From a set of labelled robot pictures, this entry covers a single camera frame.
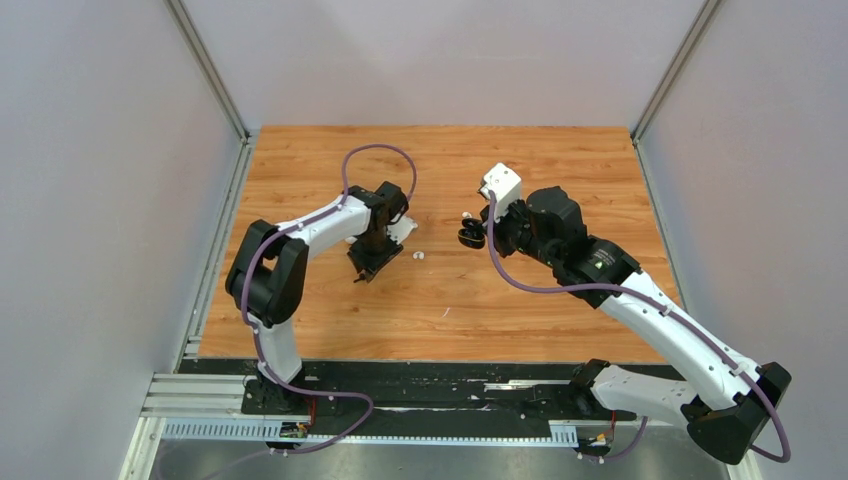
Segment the black earbud charging case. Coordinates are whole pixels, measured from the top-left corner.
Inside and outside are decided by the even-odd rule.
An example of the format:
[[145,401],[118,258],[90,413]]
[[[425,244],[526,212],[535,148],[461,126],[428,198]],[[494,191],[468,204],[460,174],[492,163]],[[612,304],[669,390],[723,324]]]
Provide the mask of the black earbud charging case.
[[463,218],[457,232],[459,242],[468,248],[481,250],[486,244],[486,229],[480,219]]

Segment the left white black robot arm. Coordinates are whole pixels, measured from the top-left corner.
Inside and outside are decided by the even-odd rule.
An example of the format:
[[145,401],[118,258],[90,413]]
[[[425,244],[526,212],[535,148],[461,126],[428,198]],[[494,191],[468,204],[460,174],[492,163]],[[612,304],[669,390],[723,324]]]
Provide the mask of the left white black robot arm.
[[375,191],[352,186],[307,216],[279,224],[257,220],[248,227],[225,282],[258,354],[256,388],[244,412],[297,413],[313,399],[296,379],[302,358],[293,327],[309,263],[351,239],[347,256],[356,278],[372,281],[416,227],[406,214],[409,199],[391,182]]

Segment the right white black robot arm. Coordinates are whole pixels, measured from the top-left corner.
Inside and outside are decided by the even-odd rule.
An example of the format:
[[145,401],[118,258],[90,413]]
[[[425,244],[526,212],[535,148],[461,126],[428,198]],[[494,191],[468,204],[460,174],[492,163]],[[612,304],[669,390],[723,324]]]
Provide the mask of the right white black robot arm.
[[685,430],[713,458],[736,465],[757,450],[772,424],[776,463],[791,459],[778,406],[790,382],[780,364],[760,364],[739,353],[670,299],[617,244],[591,235],[579,205],[550,187],[522,199],[516,186],[480,189],[485,207],[466,219],[471,246],[486,249],[495,267],[519,253],[549,268],[549,293],[570,294],[628,327],[678,373],[677,380],[637,374],[604,360],[584,363],[573,377],[571,403],[584,417],[605,409],[634,413]]

